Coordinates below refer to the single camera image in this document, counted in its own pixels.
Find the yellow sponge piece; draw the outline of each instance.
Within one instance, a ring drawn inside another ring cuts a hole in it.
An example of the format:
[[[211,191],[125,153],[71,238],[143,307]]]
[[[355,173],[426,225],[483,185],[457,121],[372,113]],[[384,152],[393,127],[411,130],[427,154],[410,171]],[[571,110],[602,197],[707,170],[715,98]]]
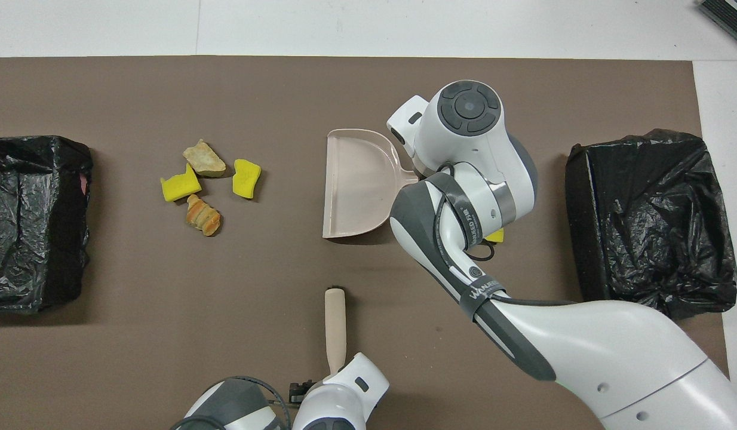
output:
[[[175,201],[199,191],[201,191],[201,185],[190,164],[185,164],[183,174],[176,174],[166,180],[161,178],[161,193],[164,194],[164,201]]]
[[[233,192],[243,198],[254,198],[254,185],[262,173],[260,166],[251,161],[236,160],[233,167]]]
[[[486,236],[488,242],[501,243],[504,242],[504,229],[498,229]]]

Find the brush handle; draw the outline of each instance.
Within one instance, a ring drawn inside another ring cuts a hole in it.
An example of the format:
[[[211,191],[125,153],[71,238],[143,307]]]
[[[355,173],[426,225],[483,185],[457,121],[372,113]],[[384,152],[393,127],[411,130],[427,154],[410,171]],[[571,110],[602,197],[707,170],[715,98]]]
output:
[[[332,374],[345,365],[347,354],[347,328],[345,315],[345,291],[329,288],[325,291],[325,356]]]

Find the black plastic bag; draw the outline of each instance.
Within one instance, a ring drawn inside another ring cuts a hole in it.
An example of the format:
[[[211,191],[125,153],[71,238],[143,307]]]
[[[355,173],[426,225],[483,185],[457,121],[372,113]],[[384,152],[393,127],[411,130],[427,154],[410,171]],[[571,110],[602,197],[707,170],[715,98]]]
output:
[[[735,304],[735,254],[702,139],[653,130],[576,145],[565,191],[584,300],[638,302],[675,321]]]
[[[0,312],[79,297],[90,149],[60,136],[0,138]]]

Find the dustpan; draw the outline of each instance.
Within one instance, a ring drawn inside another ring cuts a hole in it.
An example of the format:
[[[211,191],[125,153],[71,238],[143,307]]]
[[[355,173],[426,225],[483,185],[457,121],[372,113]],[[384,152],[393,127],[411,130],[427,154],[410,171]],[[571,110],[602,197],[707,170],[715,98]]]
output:
[[[372,231],[390,216],[398,191],[418,182],[401,168],[398,152],[382,134],[340,128],[327,136],[323,237]]]

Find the brown table surface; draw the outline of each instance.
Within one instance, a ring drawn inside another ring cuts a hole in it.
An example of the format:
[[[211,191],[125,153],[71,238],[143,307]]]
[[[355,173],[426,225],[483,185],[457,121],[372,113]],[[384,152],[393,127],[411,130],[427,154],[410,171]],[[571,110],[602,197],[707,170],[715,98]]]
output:
[[[225,376],[282,392],[320,379],[330,285],[348,294],[348,354],[363,351],[391,384],[369,428],[601,428],[573,394],[511,364],[386,224],[320,237],[328,131],[389,136],[399,105],[457,79],[499,92],[540,174],[535,210],[507,227],[484,269],[514,297],[581,299],[563,194],[570,147],[653,128],[699,135],[688,62],[0,59],[0,136],[61,134],[96,163],[82,296],[0,316],[0,428],[167,428]],[[224,217],[212,238],[159,185],[199,138],[229,165],[263,168],[254,201],[232,194],[230,179],[202,181]],[[720,316],[682,327],[726,372]]]

